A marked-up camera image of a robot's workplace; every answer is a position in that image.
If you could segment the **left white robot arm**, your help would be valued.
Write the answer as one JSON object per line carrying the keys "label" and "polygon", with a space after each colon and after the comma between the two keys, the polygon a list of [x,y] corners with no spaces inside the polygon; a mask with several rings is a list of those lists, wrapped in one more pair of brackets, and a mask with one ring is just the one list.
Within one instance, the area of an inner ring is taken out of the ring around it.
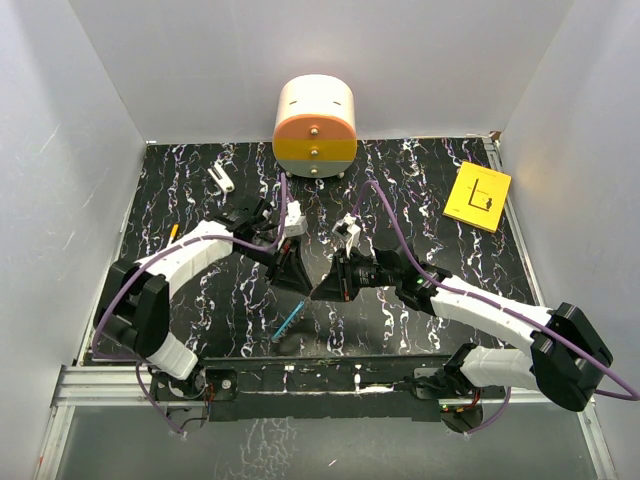
{"label": "left white robot arm", "polygon": [[217,221],[200,222],[154,256],[112,264],[94,320],[94,338],[106,336],[136,360],[168,374],[182,397],[200,396],[207,376],[197,368],[198,356],[170,331],[170,301],[186,283],[237,253],[266,266],[266,280],[275,288],[304,297],[313,289],[301,259],[300,237],[307,224],[300,203],[284,201],[274,240],[262,236],[268,213],[266,202],[259,200]]}

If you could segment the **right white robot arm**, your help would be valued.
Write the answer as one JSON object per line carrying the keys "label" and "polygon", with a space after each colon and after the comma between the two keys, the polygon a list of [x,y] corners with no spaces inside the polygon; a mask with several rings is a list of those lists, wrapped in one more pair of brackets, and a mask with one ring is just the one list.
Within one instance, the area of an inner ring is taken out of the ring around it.
{"label": "right white robot arm", "polygon": [[507,343],[505,349],[465,344],[438,378],[466,397],[480,387],[539,391],[556,405],[583,410],[613,355],[585,313],[563,302],[555,309],[490,294],[451,272],[418,260],[412,249],[376,249],[371,256],[337,250],[314,300],[350,302],[363,288],[392,287],[408,308],[472,326]]}

